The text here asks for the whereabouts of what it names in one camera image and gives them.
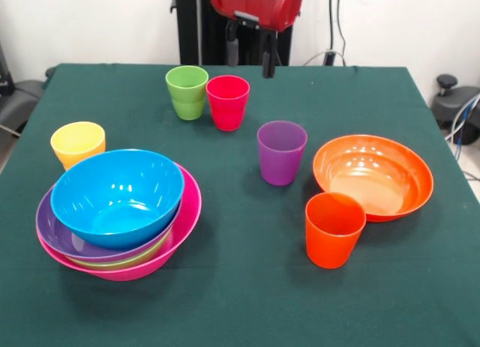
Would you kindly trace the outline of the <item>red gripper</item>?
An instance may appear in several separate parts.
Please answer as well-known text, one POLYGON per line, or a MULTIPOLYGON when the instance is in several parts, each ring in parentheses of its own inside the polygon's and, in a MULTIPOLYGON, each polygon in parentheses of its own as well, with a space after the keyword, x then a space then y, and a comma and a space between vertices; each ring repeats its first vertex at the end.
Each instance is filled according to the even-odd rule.
POLYGON ((273 31, 262 32, 262 75, 265 79, 275 76, 277 61, 277 34, 289 28, 298 16, 302 0, 211 0, 214 9, 230 18, 226 24, 226 63, 235 67, 239 63, 238 22, 246 19, 261 28, 273 31))

